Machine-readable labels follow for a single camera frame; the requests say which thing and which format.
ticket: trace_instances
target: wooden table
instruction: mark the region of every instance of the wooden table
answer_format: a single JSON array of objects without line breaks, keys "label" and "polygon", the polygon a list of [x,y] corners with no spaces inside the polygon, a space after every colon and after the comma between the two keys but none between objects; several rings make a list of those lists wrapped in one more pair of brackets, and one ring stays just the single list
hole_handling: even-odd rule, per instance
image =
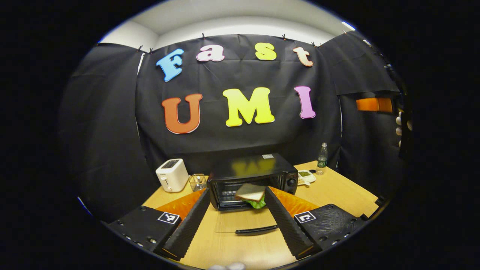
[{"label": "wooden table", "polygon": [[[294,166],[298,170],[315,169],[316,161]],[[350,214],[359,217],[371,216],[378,206],[378,199],[364,188],[343,177],[330,168],[323,175],[316,175],[310,187],[300,185],[295,196],[310,201],[319,207],[335,204]],[[160,187],[143,204],[157,208],[192,192],[187,183],[178,193],[168,193]],[[220,212],[210,204],[198,231],[180,264],[207,269],[215,264],[228,265],[242,262],[247,270],[270,269],[296,261],[290,253],[279,229],[254,236],[239,236],[240,229],[275,225],[267,206],[240,212]]]}]

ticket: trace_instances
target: black toaster oven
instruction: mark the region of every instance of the black toaster oven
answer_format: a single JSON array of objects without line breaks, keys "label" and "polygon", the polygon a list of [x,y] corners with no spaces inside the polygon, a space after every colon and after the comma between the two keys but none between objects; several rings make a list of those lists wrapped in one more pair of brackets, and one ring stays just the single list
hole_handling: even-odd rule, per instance
[{"label": "black toaster oven", "polygon": [[219,211],[253,208],[235,199],[236,191],[245,183],[274,188],[295,194],[298,170],[279,154],[258,155],[223,160],[214,164],[208,176],[210,200]]}]

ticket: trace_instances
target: plastic bottle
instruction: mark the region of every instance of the plastic bottle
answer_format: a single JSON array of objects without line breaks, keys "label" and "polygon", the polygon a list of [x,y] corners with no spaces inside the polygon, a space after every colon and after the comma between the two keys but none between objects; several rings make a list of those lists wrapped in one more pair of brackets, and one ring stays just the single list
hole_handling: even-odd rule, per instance
[{"label": "plastic bottle", "polygon": [[325,172],[325,167],[327,166],[327,143],[322,143],[322,149],[317,159],[317,174],[322,175]]}]

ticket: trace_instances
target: toaster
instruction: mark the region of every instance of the toaster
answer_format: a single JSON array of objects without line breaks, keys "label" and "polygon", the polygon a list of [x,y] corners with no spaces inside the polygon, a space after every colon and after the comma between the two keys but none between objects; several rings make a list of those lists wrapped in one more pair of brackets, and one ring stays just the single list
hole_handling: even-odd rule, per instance
[{"label": "toaster", "polygon": [[155,173],[166,192],[182,191],[189,176],[182,159],[165,161]]}]

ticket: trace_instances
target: small container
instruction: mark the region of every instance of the small container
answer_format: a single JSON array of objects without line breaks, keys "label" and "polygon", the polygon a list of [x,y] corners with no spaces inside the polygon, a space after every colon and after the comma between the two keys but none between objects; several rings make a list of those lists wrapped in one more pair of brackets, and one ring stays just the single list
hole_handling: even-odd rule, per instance
[{"label": "small container", "polygon": [[188,178],[188,182],[190,183],[190,187],[192,188],[193,192],[199,191],[207,187],[207,180],[205,179],[205,175],[201,173],[194,173],[190,175]]}]

